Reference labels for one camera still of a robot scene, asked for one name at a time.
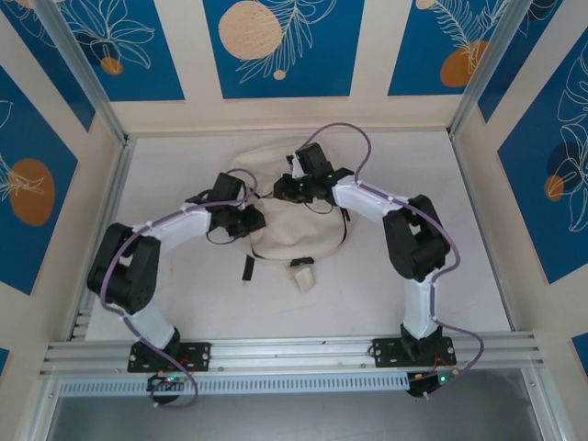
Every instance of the blue panel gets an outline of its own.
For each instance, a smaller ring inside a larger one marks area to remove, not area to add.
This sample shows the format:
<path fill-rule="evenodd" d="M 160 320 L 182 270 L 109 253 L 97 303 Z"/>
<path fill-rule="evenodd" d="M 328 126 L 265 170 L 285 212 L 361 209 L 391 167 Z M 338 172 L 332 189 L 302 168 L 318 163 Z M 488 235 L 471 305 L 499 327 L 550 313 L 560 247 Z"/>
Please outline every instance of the blue panel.
<path fill-rule="evenodd" d="M 40 24 L 37 15 L 17 0 L 0 0 L 0 9 L 62 94 L 75 116 L 84 128 L 89 130 L 96 112 L 62 56 L 55 49 L 53 41 Z"/>
<path fill-rule="evenodd" d="M 153 0 L 57 5 L 110 100 L 184 99 Z"/>
<path fill-rule="evenodd" d="M 485 121 L 488 121 L 503 99 L 506 90 L 525 64 L 529 53 L 535 48 L 543 31 L 555 15 L 562 0 L 535 0 L 514 34 L 506 52 L 496 66 L 492 78 L 481 94 L 478 106 Z"/>
<path fill-rule="evenodd" d="M 2 68 L 0 138 L 0 281 L 30 294 L 77 159 Z"/>
<path fill-rule="evenodd" d="M 578 358 L 580 358 L 584 372 L 586 375 L 588 375 L 588 333 L 577 335 L 571 340 L 573 342 L 573 346 L 576 348 L 576 352 L 578 353 Z"/>
<path fill-rule="evenodd" d="M 552 283 L 588 263 L 588 30 L 498 151 Z"/>
<path fill-rule="evenodd" d="M 225 99 L 349 96 L 363 0 L 204 0 Z"/>
<path fill-rule="evenodd" d="M 413 0 L 389 96 L 461 94 L 504 0 Z"/>
<path fill-rule="evenodd" d="M 4 367 L 6 366 L 6 363 L 8 362 L 9 355 L 10 355 L 10 352 L 8 350 L 0 347 L 0 378 L 2 378 L 2 374 L 4 372 Z"/>

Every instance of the black strap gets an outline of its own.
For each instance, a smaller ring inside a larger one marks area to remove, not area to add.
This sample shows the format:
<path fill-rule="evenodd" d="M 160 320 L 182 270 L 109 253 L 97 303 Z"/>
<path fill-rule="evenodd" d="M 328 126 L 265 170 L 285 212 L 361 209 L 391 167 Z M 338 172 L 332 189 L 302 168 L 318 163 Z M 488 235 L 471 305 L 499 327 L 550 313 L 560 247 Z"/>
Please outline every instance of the black strap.
<path fill-rule="evenodd" d="M 243 277 L 242 281 L 250 282 L 251 276 L 254 274 L 254 266 L 255 266 L 255 259 L 253 259 L 250 255 L 247 255 L 245 259 L 245 268 L 243 270 Z"/>
<path fill-rule="evenodd" d="M 312 257 L 301 257 L 299 259 L 292 259 L 290 262 L 290 268 L 300 265 L 314 265 L 314 259 Z"/>
<path fill-rule="evenodd" d="M 341 209 L 341 216 L 343 216 L 343 239 L 341 239 L 341 243 L 343 243 L 347 239 L 347 223 L 351 221 L 351 218 L 347 209 Z"/>

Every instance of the backpack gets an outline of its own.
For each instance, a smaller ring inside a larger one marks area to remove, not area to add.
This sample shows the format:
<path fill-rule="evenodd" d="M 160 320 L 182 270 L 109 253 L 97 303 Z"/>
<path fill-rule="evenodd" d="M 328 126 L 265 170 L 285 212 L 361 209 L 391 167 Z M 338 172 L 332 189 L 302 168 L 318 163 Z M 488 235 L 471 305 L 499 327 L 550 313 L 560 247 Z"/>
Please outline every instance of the backpack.
<path fill-rule="evenodd" d="M 256 197 L 250 200 L 266 218 L 265 228 L 235 242 L 247 254 L 243 280 L 252 279 L 255 262 L 274 264 L 283 266 L 300 292 L 306 292 L 314 286 L 312 266 L 339 249 L 355 219 L 346 209 L 324 200 L 295 204 L 273 198 L 276 181 L 291 173 L 286 156 L 300 146 L 292 142 L 241 153 L 233 159 L 231 168 L 247 169 L 257 177 Z M 337 155 L 324 145 L 322 149 L 333 168 L 339 168 Z M 239 177 L 253 186 L 248 176 Z"/>

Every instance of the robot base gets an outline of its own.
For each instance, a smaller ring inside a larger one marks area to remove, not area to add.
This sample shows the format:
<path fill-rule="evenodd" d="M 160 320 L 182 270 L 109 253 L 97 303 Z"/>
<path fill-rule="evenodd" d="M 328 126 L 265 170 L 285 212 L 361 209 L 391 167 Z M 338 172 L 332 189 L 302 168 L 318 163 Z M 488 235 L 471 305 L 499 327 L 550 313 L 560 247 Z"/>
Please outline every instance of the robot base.
<path fill-rule="evenodd" d="M 442 336 L 439 326 L 431 335 L 420 340 L 401 326 L 400 338 L 376 338 L 372 341 L 376 368 L 432 367 L 437 358 L 449 366 L 458 362 L 451 338 Z"/>
<path fill-rule="evenodd" d="M 179 362 L 189 372 L 208 372 L 210 362 L 210 343 L 181 343 L 179 332 L 175 330 L 174 337 L 165 347 L 164 352 Z M 130 348 L 129 373 L 157 373 L 177 372 L 162 356 L 154 353 L 141 342 Z"/>

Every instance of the ventilation grille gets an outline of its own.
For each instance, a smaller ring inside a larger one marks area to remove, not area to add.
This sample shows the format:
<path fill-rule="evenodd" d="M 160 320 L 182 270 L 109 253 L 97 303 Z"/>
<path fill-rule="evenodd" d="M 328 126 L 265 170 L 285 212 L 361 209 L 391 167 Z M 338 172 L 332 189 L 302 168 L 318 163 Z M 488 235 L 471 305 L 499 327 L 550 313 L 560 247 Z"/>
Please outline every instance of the ventilation grille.
<path fill-rule="evenodd" d="M 408 390 L 406 373 L 274 375 L 197 378 L 202 395 L 350 392 L 366 390 Z M 62 383 L 62 397 L 120 397 L 147 395 L 146 379 L 68 379 Z M 158 395 L 194 393 L 191 382 L 176 384 Z"/>

